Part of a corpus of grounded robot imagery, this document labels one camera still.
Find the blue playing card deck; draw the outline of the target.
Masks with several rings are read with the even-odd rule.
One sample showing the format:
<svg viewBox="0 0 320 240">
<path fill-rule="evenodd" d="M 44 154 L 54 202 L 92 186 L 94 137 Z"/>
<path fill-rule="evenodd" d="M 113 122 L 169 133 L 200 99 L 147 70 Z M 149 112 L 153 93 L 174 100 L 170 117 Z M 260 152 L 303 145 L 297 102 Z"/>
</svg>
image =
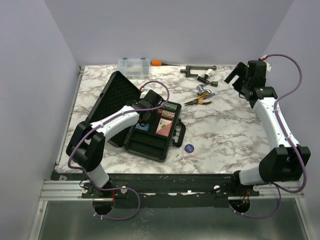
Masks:
<svg viewBox="0 0 320 240">
<path fill-rule="evenodd" d="M 135 128 L 138 130 L 142 130 L 142 131 L 148 131 L 150 128 L 150 124 L 149 123 L 137 123 L 135 125 Z"/>
</svg>

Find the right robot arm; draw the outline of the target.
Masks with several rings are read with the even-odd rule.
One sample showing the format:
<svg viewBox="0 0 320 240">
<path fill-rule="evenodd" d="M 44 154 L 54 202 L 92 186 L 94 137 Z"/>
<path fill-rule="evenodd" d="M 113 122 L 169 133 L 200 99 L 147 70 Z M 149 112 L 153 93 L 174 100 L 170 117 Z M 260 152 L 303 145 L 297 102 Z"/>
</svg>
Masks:
<svg viewBox="0 0 320 240">
<path fill-rule="evenodd" d="M 234 173 L 230 191 L 236 196 L 247 192 L 249 185 L 298 181 L 311 156 L 310 149 L 301 146 L 288 127 L 275 89 L 266 86 L 270 69 L 262 60 L 239 62 L 225 79 L 227 84 L 234 80 L 233 89 L 249 102 L 262 122 L 270 148 L 258 166 Z"/>
</svg>

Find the red playing card deck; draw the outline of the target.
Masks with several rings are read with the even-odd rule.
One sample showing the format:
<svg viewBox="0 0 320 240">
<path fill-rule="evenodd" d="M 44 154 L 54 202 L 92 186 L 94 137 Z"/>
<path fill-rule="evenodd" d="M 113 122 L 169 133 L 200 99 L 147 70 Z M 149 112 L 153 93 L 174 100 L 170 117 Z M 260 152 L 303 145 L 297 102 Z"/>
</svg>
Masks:
<svg viewBox="0 0 320 240">
<path fill-rule="evenodd" d="M 172 120 L 160 118 L 155 133 L 160 136 L 168 137 L 173 125 Z"/>
</svg>

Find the peach blue poker chip stack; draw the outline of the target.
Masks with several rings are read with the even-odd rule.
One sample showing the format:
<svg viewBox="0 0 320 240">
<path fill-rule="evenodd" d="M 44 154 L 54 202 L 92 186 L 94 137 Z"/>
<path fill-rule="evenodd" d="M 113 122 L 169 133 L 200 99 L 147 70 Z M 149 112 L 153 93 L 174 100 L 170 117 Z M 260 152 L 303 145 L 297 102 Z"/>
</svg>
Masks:
<svg viewBox="0 0 320 240">
<path fill-rule="evenodd" d="M 171 111 L 162 111 L 161 117 L 167 120 L 173 120 L 175 118 L 175 113 Z"/>
</svg>

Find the black foam-lined poker case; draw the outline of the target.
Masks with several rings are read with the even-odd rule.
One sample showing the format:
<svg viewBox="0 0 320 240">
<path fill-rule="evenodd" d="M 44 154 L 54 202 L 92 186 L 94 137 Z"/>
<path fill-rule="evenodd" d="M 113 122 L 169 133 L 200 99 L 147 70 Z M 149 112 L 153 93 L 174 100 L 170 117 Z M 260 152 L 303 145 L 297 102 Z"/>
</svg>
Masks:
<svg viewBox="0 0 320 240">
<path fill-rule="evenodd" d="M 129 79 L 120 71 L 115 71 L 111 74 L 85 122 L 90 124 L 100 121 L 120 110 L 127 102 L 138 101 L 140 95 L 141 91 Z M 175 113 L 174 119 L 171 120 L 173 123 L 168 137 L 156 134 L 157 126 L 162 117 L 158 115 L 158 110 L 154 110 L 148 131 L 136 129 L 136 125 L 134 125 L 112 137 L 108 143 L 116 148 L 124 148 L 130 153 L 158 162 L 165 161 L 169 147 L 173 145 L 179 148 L 186 132 L 186 127 L 180 119 L 181 104 L 172 101 L 168 103 L 177 105 L 176 111 L 169 111 L 164 107 L 160 108 Z"/>
</svg>

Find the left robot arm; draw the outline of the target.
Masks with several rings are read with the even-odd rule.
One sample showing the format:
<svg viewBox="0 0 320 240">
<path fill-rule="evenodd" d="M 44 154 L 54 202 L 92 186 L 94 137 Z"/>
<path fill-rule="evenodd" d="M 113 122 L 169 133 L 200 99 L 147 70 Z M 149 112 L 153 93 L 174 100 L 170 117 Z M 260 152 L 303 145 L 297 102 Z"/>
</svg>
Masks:
<svg viewBox="0 0 320 240">
<path fill-rule="evenodd" d="M 101 164 L 105 143 L 128 127 L 148 122 L 152 111 L 164 102 L 153 90 L 141 95 L 141 99 L 127 102 L 120 110 L 102 120 L 79 123 L 67 146 L 69 160 L 79 165 L 94 183 L 93 191 L 101 198 L 107 197 L 111 191 L 108 183 L 110 177 Z"/>
</svg>

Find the orange black poker chip stack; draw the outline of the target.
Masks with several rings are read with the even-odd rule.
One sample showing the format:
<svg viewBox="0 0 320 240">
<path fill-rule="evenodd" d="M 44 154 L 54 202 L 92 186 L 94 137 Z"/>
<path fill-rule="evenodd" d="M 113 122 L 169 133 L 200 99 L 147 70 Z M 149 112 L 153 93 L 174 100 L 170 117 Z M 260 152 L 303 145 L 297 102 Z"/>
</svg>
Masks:
<svg viewBox="0 0 320 240">
<path fill-rule="evenodd" d="M 158 114 L 159 116 L 161 116 L 162 113 L 163 113 L 163 111 L 164 111 L 163 109 L 160 109 L 160 108 L 159 108 L 159 109 L 157 110 L 157 114 Z"/>
</svg>

